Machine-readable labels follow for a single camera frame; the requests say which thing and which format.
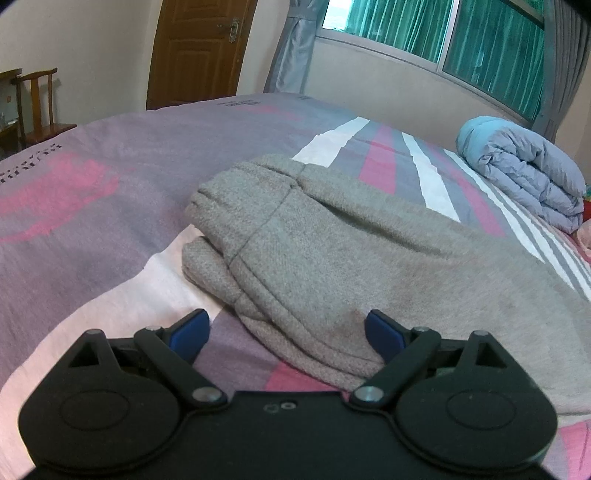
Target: folded quilt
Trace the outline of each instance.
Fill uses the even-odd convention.
[[[205,235],[183,248],[187,278],[324,382],[352,390],[380,369],[363,331],[380,309],[448,338],[488,330],[559,413],[591,413],[591,306],[513,243],[279,156],[218,174],[186,212]]]
[[[584,178],[552,142],[509,120],[479,116],[460,129],[456,146],[468,165],[534,215],[567,233],[580,227]]]

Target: striped bed sheet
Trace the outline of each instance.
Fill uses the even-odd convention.
[[[226,392],[330,390],[268,352],[181,272],[182,246],[201,235],[183,216],[196,186],[266,153],[337,168],[519,242],[591,300],[591,267],[570,237],[454,152],[347,110],[267,94],[94,122],[0,164],[0,319],[7,332],[0,337],[0,479],[32,468],[18,410],[88,328],[128,337],[202,307],[212,333],[194,366]],[[559,430],[544,461],[557,478],[591,476],[590,429],[584,421]]]

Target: window sill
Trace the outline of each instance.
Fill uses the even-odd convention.
[[[529,128],[531,126],[531,122],[529,120],[522,117],[517,112],[511,110],[509,107],[499,102],[495,98],[491,97],[490,95],[487,95],[485,92],[479,90],[478,88],[454,77],[453,75],[450,75],[442,71],[441,66],[437,63],[433,63],[431,61],[425,60],[424,58],[413,55],[412,53],[408,53],[407,51],[390,47],[389,45],[385,45],[374,40],[357,37],[355,35],[350,35],[348,33],[339,32],[336,30],[327,30],[325,28],[319,28],[316,32],[316,37],[321,38],[327,43],[338,43],[346,48],[352,48],[354,50],[362,51],[364,53],[370,53],[381,58],[388,59],[390,61],[408,63],[414,65],[415,67],[419,67],[423,70],[431,72],[439,78],[443,78],[444,80],[452,82],[464,88],[465,90],[468,90],[472,94],[480,97],[481,99],[487,101],[487,103],[490,103],[493,107],[502,110],[503,113],[505,113],[511,120],[513,120],[518,125],[522,125],[526,128]]]

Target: green curtain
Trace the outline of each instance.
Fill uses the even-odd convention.
[[[345,31],[437,63],[452,0],[353,0]]]
[[[528,0],[541,9],[540,0]],[[462,0],[443,71],[528,120],[543,85],[544,31],[501,0]]]

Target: white window frame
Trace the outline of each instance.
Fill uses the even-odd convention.
[[[487,102],[493,104],[493,106],[503,110],[507,115],[509,115],[512,119],[516,120],[519,124],[530,127],[532,122],[527,118],[521,116],[519,113],[512,110],[510,107],[506,106],[504,103],[500,102],[496,98],[492,97],[491,95],[487,94],[486,92],[480,90],[479,88],[471,85],[464,80],[461,80],[449,73],[443,71],[443,65],[445,64],[447,58],[447,52],[449,50],[449,45],[452,42],[452,37],[454,33],[454,26],[456,25],[457,13],[460,9],[460,3],[462,0],[453,0],[452,3],[452,11],[449,15],[449,21],[447,23],[447,30],[445,34],[445,38],[443,40],[443,47],[441,49],[441,55],[439,57],[439,62],[435,63],[429,60],[426,60],[418,55],[414,55],[407,51],[401,50],[400,48],[391,47],[390,45],[386,45],[375,40],[370,40],[368,38],[357,37],[355,35],[350,35],[345,32],[340,32],[337,30],[330,30],[327,28],[322,28],[322,24],[324,23],[324,17],[326,16],[326,10],[328,9],[328,2],[326,2],[326,7],[324,12],[322,12],[322,21],[319,22],[318,29],[316,30],[316,37],[322,38],[325,40],[338,42],[340,44],[344,44],[347,46],[351,46],[354,48],[361,48],[363,50],[368,50],[373,53],[377,53],[380,56],[384,56],[389,58],[390,60],[398,60],[403,61],[405,63],[409,63],[415,65],[419,68],[427,70],[428,72],[432,72],[439,77],[442,77],[450,82],[459,85],[466,90],[469,90],[472,93],[475,93],[479,97],[483,98]],[[537,23],[538,25],[544,25],[544,17],[540,15],[533,7],[531,7],[525,0],[499,0],[502,1],[521,14],[529,17],[532,21]]]

